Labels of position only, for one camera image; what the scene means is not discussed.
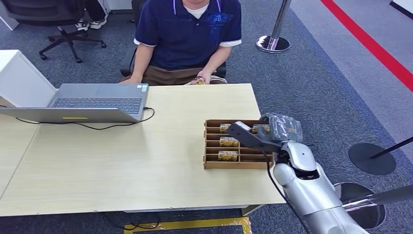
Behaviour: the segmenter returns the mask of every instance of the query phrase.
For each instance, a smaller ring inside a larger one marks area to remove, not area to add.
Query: office chair
[[[102,40],[88,39],[78,35],[84,34],[84,30],[67,33],[62,26],[75,25],[85,15],[83,0],[0,0],[3,2],[9,17],[22,24],[33,26],[57,27],[60,36],[48,36],[49,46],[39,52],[40,58],[46,60],[44,52],[66,42],[68,43],[77,63],[82,60],[77,56],[73,47],[73,41],[99,42],[102,48],[106,48]]]
[[[133,12],[134,12],[134,17],[135,17],[135,24],[136,27],[138,26],[139,23],[139,18],[142,12],[142,7],[143,4],[146,2],[147,0],[132,0],[132,8],[133,8]],[[129,49],[126,54],[125,57],[123,58],[123,61],[121,63],[120,66],[120,73],[122,74],[123,77],[127,77],[130,74],[132,74],[133,71],[133,62],[134,62],[134,58],[135,58],[135,54],[136,54],[136,47]],[[226,75],[226,63],[224,62],[218,69],[217,71],[213,74],[215,76],[221,77],[221,78],[225,78]]]

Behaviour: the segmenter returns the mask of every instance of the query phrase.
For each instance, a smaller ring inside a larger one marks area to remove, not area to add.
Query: hand
[[[211,74],[212,72],[208,72],[205,70],[202,70],[198,73],[198,77],[202,77],[202,79],[204,80],[205,84],[209,84],[211,82]]]
[[[132,74],[131,78],[126,79],[122,82],[120,82],[121,84],[137,84],[137,83],[141,83],[142,82],[142,76],[141,75],[134,75]]]

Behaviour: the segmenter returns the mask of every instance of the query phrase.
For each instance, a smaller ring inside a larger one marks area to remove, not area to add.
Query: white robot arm
[[[367,234],[345,211],[335,188],[308,146],[294,141],[280,144],[251,134],[242,122],[231,124],[227,133],[249,148],[277,153],[274,178],[314,234]]]

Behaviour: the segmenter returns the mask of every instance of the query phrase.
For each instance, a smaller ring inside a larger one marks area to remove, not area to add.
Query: red stripe
[[[361,42],[393,75],[413,92],[413,74],[381,47],[333,0],[321,0],[331,13]]]

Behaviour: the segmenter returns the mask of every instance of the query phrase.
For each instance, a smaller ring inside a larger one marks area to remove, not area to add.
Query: polo shirt collar
[[[187,15],[188,11],[185,9],[182,0],[172,0],[174,15]],[[206,11],[221,12],[221,0],[209,0],[209,6]]]

